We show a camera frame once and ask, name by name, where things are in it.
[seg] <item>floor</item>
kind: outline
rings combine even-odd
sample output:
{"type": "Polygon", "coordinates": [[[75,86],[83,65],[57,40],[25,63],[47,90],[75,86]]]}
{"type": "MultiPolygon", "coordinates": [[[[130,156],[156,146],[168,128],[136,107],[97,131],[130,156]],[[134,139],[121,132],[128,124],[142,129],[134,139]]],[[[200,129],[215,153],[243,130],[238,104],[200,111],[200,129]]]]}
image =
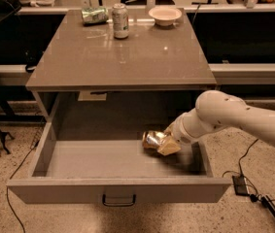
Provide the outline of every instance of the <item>floor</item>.
{"type": "MultiPolygon", "coordinates": [[[[32,149],[41,125],[0,123],[0,128],[15,137],[7,141],[12,154],[1,151],[0,233],[20,233],[21,225],[7,202],[6,183],[32,149]]],[[[221,177],[225,171],[239,172],[238,159],[255,139],[234,128],[209,135],[206,147],[214,176],[221,177]]],[[[35,150],[29,153],[14,178],[26,177],[34,153],[35,150]]],[[[275,199],[273,147],[258,141],[242,160],[242,167],[260,194],[275,199]]],[[[248,197],[236,196],[233,187],[215,204],[136,204],[130,208],[106,208],[98,204],[27,205],[11,191],[8,196],[28,233],[275,232],[273,215],[260,202],[252,203],[248,197]]]]}

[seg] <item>soda can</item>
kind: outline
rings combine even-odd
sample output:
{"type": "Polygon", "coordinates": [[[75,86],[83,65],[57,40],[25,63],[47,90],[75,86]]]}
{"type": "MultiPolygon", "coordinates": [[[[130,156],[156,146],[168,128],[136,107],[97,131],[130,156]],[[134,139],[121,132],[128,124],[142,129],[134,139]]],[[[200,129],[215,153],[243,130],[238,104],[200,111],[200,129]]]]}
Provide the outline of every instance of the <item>soda can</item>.
{"type": "Polygon", "coordinates": [[[124,4],[115,4],[112,10],[114,37],[124,39],[128,37],[128,10],[124,4]]]}

